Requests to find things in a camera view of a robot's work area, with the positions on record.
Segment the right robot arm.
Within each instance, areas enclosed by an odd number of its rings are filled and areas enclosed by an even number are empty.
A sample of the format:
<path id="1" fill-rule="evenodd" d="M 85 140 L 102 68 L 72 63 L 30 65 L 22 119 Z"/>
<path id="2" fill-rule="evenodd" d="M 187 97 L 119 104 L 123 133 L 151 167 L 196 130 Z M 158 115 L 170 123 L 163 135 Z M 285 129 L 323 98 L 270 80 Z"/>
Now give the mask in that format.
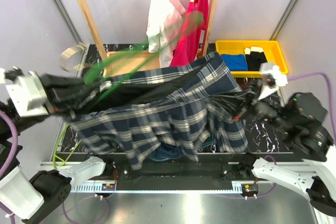
<path id="1" fill-rule="evenodd" d="M 266 179 L 286 187 L 316 210 L 335 216 L 335 144 L 322 125 L 327 110 L 312 93 L 297 92 L 285 106 L 260 96 L 266 85 L 254 80 L 246 89 L 235 120 L 251 115 L 285 134 L 285 145 L 313 168 L 315 175 L 301 175 L 272 164 L 256 154 L 246 153 L 234 168 L 244 180 Z"/>

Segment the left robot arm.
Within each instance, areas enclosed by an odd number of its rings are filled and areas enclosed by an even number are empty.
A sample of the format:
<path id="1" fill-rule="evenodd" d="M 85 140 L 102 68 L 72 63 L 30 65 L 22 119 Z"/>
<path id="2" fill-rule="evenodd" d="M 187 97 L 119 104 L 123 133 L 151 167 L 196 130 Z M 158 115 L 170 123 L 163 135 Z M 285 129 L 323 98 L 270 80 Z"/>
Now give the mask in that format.
<path id="1" fill-rule="evenodd" d="M 24 223 L 40 223 L 70 194 L 73 188 L 99 176 L 103 180 L 113 175 L 112 165 L 92 156 L 87 160 L 58 170 L 42 170 L 31 179 L 22 172 L 17 154 L 19 134 L 44 121 L 53 114 L 55 97 L 52 88 L 72 89 L 84 84 L 80 78 L 67 78 L 34 72 L 24 75 L 21 69 L 1 69 L 1 83 L 10 96 L 1 103 L 1 209 L 9 214 L 11 222 L 18 216 Z"/>

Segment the blue denim skirt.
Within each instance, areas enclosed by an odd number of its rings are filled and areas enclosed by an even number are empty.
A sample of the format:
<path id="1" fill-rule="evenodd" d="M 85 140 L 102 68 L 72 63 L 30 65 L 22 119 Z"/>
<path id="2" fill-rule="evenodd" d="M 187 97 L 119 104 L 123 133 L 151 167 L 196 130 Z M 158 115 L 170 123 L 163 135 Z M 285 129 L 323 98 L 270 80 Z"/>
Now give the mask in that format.
<path id="1" fill-rule="evenodd" d="M 216 143 L 214 140 L 206 141 L 199 152 L 206 153 L 206 152 L 216 152 Z M 168 144 L 161 144 L 156 150 L 154 150 L 148 157 L 149 160 L 154 162 L 166 162 L 173 159 L 178 159 L 184 156 L 183 151 L 180 147 L 168 145 Z"/>

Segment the navy plaid skirt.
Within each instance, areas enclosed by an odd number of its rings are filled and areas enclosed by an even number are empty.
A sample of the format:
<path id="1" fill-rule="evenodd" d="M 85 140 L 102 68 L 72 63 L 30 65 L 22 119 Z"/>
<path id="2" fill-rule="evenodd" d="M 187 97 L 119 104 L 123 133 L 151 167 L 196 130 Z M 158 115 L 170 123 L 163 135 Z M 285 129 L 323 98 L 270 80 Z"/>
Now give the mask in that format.
<path id="1" fill-rule="evenodd" d="M 225 99 L 241 88 L 222 57 L 212 52 L 180 67 L 136 72 L 110 78 L 124 86 L 144 87 L 142 102 L 114 91 L 121 103 L 68 119 L 86 148 L 109 154 L 119 146 L 134 170 L 161 145 L 170 145 L 196 161 L 202 144 L 213 135 L 221 152 L 242 153 L 248 147 L 243 122 L 235 122 Z"/>

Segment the dark green hanger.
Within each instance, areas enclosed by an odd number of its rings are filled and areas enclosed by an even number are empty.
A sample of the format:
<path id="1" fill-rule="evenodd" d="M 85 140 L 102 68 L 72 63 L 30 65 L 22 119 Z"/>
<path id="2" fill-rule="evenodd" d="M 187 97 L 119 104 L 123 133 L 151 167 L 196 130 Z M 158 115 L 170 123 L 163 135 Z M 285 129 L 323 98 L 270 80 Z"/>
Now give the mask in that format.
<path id="1" fill-rule="evenodd" d="M 148 51 L 115 51 L 118 54 L 108 57 L 107 60 L 93 65 L 83 63 L 72 68 L 67 68 L 67 61 L 75 54 L 85 50 L 85 46 L 78 44 L 62 52 L 59 58 L 59 66 L 66 72 L 81 71 L 89 68 L 83 78 L 89 86 L 89 95 L 81 102 L 83 107 L 79 111 L 87 111 L 98 105 L 106 103 L 106 100 L 121 94 L 124 89 L 123 82 L 129 80 L 143 67 L 148 67 L 158 60 L 159 53 Z"/>

